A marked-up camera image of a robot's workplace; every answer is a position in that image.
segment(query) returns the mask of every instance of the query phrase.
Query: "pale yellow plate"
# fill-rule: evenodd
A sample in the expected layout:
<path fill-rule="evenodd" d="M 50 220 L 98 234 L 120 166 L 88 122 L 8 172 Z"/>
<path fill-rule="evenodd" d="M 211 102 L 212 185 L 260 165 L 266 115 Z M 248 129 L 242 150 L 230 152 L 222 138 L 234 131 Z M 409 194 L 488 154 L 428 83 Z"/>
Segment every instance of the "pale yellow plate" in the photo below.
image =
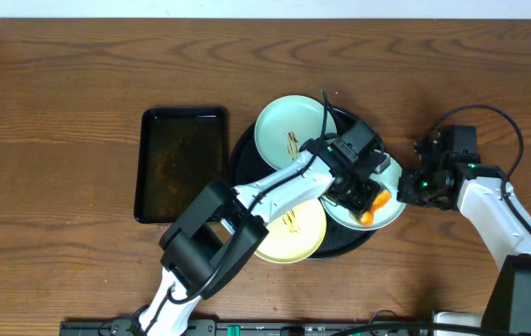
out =
<path fill-rule="evenodd" d="M 267 226 L 269 234 L 255 254 L 275 263 L 292 263 L 312 255 L 323 242 L 326 217 L 319 200 L 301 203 Z"/>

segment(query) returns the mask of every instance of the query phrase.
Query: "white background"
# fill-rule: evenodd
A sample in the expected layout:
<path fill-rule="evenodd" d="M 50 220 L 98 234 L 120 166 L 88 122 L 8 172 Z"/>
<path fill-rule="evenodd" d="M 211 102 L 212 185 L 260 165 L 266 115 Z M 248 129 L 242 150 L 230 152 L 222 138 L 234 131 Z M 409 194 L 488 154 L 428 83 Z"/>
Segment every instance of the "white background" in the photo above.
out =
<path fill-rule="evenodd" d="M 0 18 L 531 19 L 531 0 L 0 0 Z"/>

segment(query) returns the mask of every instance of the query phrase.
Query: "black round tray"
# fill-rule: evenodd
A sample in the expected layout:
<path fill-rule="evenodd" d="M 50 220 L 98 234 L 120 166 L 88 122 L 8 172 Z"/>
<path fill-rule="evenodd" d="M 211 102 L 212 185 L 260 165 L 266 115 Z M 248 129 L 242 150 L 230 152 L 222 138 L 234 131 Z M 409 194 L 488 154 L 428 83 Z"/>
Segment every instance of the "black round tray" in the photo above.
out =
<path fill-rule="evenodd" d="M 354 122 L 354 117 L 339 109 L 334 109 L 334 119 L 341 118 L 344 123 Z M 231 186 L 243 185 L 260 180 L 275 170 L 259 155 L 255 145 L 255 123 L 238 140 L 231 153 L 229 182 Z M 327 259 L 339 257 L 361 246 L 375 231 L 351 230 L 336 222 L 327 213 L 327 230 L 323 242 L 308 259 Z"/>

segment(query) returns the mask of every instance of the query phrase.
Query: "orange toy food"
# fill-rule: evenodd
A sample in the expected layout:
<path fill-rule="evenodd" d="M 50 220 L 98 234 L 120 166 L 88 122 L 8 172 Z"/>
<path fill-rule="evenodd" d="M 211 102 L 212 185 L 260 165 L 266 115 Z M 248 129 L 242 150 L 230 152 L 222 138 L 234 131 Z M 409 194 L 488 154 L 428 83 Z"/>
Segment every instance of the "orange toy food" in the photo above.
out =
<path fill-rule="evenodd" d="M 387 190 L 384 190 L 377 195 L 377 197 L 375 197 L 375 201 L 373 201 L 373 204 L 370 206 L 369 211 L 365 211 L 365 213 L 362 214 L 362 217 L 360 218 L 360 224 L 367 227 L 371 226 L 373 224 L 373 214 L 375 211 L 383 208 L 391 199 L 392 193 Z"/>

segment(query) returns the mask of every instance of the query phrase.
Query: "tabletop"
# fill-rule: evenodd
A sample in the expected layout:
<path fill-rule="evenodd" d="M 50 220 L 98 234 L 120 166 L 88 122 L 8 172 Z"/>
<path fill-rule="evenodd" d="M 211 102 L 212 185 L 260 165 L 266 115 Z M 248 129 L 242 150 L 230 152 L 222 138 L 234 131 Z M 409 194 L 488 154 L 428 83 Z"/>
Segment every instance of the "tabletop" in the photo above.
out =
<path fill-rule="evenodd" d="M 403 166 L 448 110 L 491 104 L 525 140 L 512 184 L 531 214 L 531 21 L 0 20 L 0 334 L 149 303 L 167 225 L 133 218 L 140 122 L 155 106 L 223 105 L 229 146 L 270 101 L 319 97 L 370 124 Z M 482 161 L 516 137 L 470 111 Z M 196 312 L 221 319 L 366 320 L 380 309 L 482 312 L 498 271 L 456 212 L 407 206 L 336 259 L 253 257 Z"/>

